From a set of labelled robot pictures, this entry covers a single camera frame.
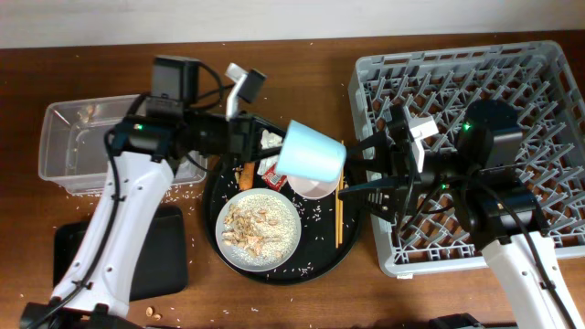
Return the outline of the light blue cup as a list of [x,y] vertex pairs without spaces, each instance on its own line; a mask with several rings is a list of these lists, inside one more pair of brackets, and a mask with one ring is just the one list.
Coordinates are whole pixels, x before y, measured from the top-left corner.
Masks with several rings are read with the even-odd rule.
[[345,162],[343,144],[297,121],[290,121],[275,172],[331,183],[340,175]]

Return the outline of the wooden chopstick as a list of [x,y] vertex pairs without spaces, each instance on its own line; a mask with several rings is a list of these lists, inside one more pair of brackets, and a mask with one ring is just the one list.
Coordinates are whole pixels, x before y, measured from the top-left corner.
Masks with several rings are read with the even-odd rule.
[[339,181],[337,182],[337,186],[335,188],[335,248],[338,249],[339,248],[339,198],[338,198],[338,193],[339,193]]
[[338,198],[339,198],[339,247],[342,245],[343,243],[343,201],[340,198],[340,192],[343,189],[344,186],[344,165],[342,164],[341,166],[341,171],[340,171],[340,176],[339,176],[339,193],[338,193]]

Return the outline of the orange carrot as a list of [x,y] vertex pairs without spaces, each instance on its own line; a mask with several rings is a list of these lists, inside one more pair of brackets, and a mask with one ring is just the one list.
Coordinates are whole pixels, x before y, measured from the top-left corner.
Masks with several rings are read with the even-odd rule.
[[239,188],[241,191],[252,189],[255,175],[255,164],[245,163],[239,172]]

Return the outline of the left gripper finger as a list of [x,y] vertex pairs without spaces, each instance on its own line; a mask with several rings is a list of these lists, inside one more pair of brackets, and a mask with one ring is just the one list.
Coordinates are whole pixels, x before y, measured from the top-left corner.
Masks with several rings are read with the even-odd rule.
[[252,151],[250,154],[250,162],[259,162],[263,159],[267,159],[276,155],[279,155],[282,148],[280,146],[271,147],[268,149],[257,149]]
[[261,139],[262,133],[267,131],[268,133],[274,133],[281,138],[284,138],[286,135],[286,130],[281,128],[280,126],[258,116],[258,115],[251,115],[250,116],[250,138],[251,139]]

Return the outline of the white tissue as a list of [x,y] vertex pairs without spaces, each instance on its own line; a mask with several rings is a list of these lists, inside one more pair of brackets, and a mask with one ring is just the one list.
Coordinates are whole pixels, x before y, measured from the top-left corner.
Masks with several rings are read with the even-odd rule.
[[[282,137],[275,133],[269,133],[264,130],[261,135],[261,150],[270,149],[273,147],[279,147],[282,145]],[[258,166],[257,174],[264,175],[271,167],[277,164],[279,156],[271,156],[269,158],[262,159]]]

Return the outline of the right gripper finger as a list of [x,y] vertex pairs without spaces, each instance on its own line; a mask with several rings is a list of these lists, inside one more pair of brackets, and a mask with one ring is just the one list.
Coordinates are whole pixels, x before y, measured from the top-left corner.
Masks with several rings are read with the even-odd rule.
[[377,180],[344,188],[339,191],[338,198],[343,201],[368,201],[370,199],[379,201],[385,195],[391,193],[397,186],[398,179],[395,176],[382,177]]
[[385,132],[373,133],[371,136],[351,146],[346,151],[346,162],[379,162],[388,160],[388,137]]

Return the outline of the red snack wrapper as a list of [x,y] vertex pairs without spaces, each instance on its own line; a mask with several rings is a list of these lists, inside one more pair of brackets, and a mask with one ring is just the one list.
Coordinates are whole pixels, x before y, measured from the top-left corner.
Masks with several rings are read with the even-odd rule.
[[279,192],[282,187],[287,183],[287,176],[280,175],[275,172],[276,165],[270,167],[262,176],[262,181],[267,185],[268,188]]

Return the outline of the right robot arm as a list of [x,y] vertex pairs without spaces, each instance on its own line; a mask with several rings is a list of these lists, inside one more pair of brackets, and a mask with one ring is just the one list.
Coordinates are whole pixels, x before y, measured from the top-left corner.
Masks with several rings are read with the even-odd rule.
[[349,148],[345,164],[381,177],[341,190],[340,200],[394,224],[399,237],[429,214],[435,196],[449,194],[449,208],[500,282],[518,327],[583,327],[543,210],[516,176],[523,133],[515,109],[472,102],[454,150],[437,153],[421,145],[438,132],[431,116],[413,118],[400,105],[389,110],[384,130]]

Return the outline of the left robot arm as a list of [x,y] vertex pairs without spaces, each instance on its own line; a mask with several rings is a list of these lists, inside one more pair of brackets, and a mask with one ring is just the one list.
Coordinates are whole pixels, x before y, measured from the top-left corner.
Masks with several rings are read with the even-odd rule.
[[103,136],[106,181],[80,247],[49,302],[28,303],[20,327],[132,328],[126,316],[135,267],[181,160],[198,151],[250,163],[280,152],[262,148],[261,134],[284,130],[238,110],[239,100],[256,100],[265,75],[231,63],[227,87],[210,71],[218,99],[199,105],[199,72],[208,69],[194,58],[155,57],[151,89]]

